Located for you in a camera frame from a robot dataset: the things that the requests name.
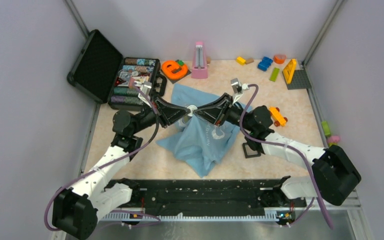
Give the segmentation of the light blue t-shirt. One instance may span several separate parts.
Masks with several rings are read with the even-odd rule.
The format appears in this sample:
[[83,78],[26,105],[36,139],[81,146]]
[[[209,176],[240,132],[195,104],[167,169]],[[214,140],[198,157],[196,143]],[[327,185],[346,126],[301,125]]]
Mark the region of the light blue t-shirt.
[[[200,107],[219,98],[212,93],[175,84],[171,103],[182,107]],[[221,163],[240,133],[240,128],[229,122],[215,126],[195,115],[188,120],[179,120],[175,127],[177,133],[157,140],[156,143],[172,152],[177,160],[187,163],[201,178]]]

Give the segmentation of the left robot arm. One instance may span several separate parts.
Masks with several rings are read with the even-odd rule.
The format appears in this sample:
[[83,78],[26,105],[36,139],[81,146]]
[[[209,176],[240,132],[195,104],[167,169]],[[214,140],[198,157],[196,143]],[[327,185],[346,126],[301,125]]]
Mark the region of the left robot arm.
[[85,174],[61,187],[53,197],[51,223],[79,240],[87,239],[98,222],[120,205],[134,207],[140,193],[126,183],[108,187],[113,176],[142,149],[148,146],[135,134],[148,128],[166,128],[193,110],[166,102],[157,96],[133,114],[118,110],[112,119],[114,139],[100,160]]

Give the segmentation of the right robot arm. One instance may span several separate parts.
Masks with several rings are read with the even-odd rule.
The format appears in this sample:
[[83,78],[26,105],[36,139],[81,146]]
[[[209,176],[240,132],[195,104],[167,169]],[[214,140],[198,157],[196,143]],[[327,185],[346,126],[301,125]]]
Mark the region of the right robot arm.
[[211,103],[189,110],[218,127],[224,123],[238,126],[253,150],[282,158],[308,171],[308,177],[290,177],[273,192],[273,200],[279,206],[287,206],[296,198],[316,198],[320,208],[325,203],[341,206],[362,180],[340,146],[316,147],[271,129],[274,122],[265,105],[248,111],[246,106],[239,107],[230,95],[224,93]]

